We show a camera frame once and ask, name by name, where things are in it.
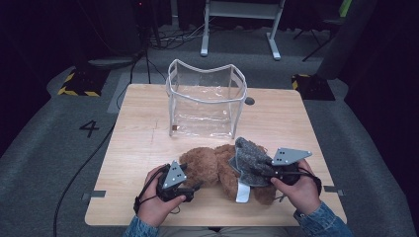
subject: white tag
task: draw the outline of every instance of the white tag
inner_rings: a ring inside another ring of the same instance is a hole
[[[236,202],[244,203],[249,200],[250,186],[238,182]]]

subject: metal stand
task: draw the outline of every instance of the metal stand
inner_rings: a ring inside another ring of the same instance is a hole
[[[284,3],[285,0],[281,0],[279,4],[217,2],[207,0],[201,56],[208,56],[209,54],[210,16],[218,16],[274,20],[272,31],[270,33],[266,33],[266,36],[268,38],[268,43],[274,59],[280,60],[281,55],[278,51],[277,44],[275,43],[275,33],[277,32],[278,23],[283,13]]]

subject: wooden table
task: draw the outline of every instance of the wooden table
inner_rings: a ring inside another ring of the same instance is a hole
[[[279,147],[309,150],[307,158],[323,186],[334,186],[300,95],[292,90],[248,88],[256,103],[245,105],[236,137],[263,145],[274,157]],[[163,85],[130,85],[100,171],[85,220],[89,225],[129,225],[132,205],[147,173],[171,163],[192,148],[215,148],[234,144],[234,139],[169,136],[168,96]],[[333,211],[346,221],[336,193],[321,194]],[[283,202],[265,206],[252,196],[247,203],[228,200],[221,185],[202,188],[192,202],[180,205],[180,213],[169,214],[167,226],[294,226],[294,207]]]

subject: denim sleeve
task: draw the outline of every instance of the denim sleeve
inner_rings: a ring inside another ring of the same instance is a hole
[[[124,233],[124,237],[156,237],[158,235],[158,228],[142,222],[137,216],[132,218],[129,227]]]
[[[348,226],[324,202],[310,215],[304,215],[297,210],[293,217],[307,236],[353,236]]]

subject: person's arm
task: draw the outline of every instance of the person's arm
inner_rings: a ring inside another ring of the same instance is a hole
[[[148,173],[144,185],[148,183],[160,168],[161,166],[154,168]],[[151,181],[150,186],[144,192],[140,200],[138,213],[126,229],[124,237],[156,237],[158,235],[158,227],[163,223],[170,211],[185,200],[185,196],[175,197],[167,202],[161,200],[156,194],[160,176],[161,173]]]
[[[305,160],[299,161],[298,166],[312,174]],[[301,176],[293,186],[288,186],[277,178],[272,178],[271,182],[295,206],[294,218],[307,236],[353,236],[342,219],[320,200],[317,186],[310,177]]]

